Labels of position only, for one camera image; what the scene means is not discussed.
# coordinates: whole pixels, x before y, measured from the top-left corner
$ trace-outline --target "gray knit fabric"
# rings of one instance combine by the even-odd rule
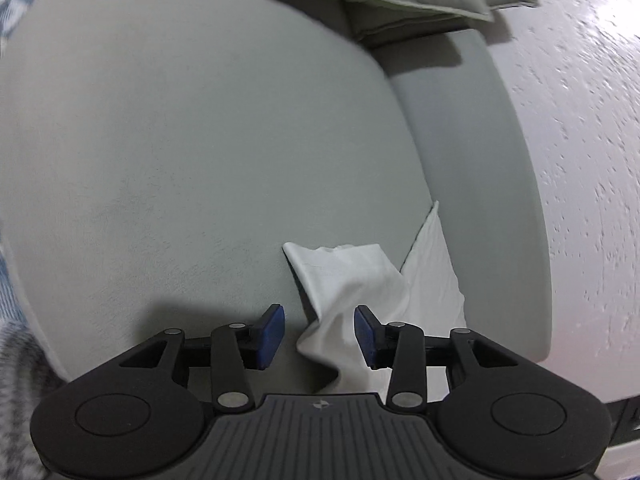
[[[47,475],[29,434],[40,399],[62,385],[23,323],[0,320],[0,479]]]

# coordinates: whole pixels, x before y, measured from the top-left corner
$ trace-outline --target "white textured wall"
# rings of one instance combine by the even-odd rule
[[[640,0],[541,1],[490,49],[545,212],[545,365],[609,401],[640,394]]]

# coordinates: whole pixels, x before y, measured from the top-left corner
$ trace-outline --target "white cloth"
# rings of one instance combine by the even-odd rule
[[[318,320],[298,340],[298,351],[338,370],[323,393],[377,392],[385,400],[391,370],[370,370],[353,332],[353,312],[366,304],[381,323],[404,321],[425,334],[448,336],[466,326],[458,279],[438,217],[427,216],[401,272],[379,245],[307,249],[288,242],[284,251]],[[428,368],[429,400],[448,392],[443,370]]]

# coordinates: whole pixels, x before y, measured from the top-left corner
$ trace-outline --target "gray couch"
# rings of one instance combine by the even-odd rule
[[[282,244],[380,243],[399,268],[433,200],[469,327],[548,353],[536,180],[474,30],[367,51],[274,0],[39,0],[0,64],[0,117],[3,243],[66,378],[281,303],[261,389],[320,387]]]

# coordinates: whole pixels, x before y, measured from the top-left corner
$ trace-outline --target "circular mount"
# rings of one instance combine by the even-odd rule
[[[519,435],[541,436],[559,430],[566,411],[557,400],[540,394],[511,394],[491,406],[494,421]]]
[[[76,422],[87,433],[120,436],[142,428],[151,416],[151,407],[139,397],[106,394],[84,402],[76,412]]]
[[[609,414],[598,399],[533,364],[472,374],[442,401],[436,424],[465,462],[508,478],[588,470],[610,437]]]
[[[200,402],[156,368],[96,368],[44,399],[31,417],[31,438],[46,466],[95,480],[162,470],[194,446],[203,428]]]

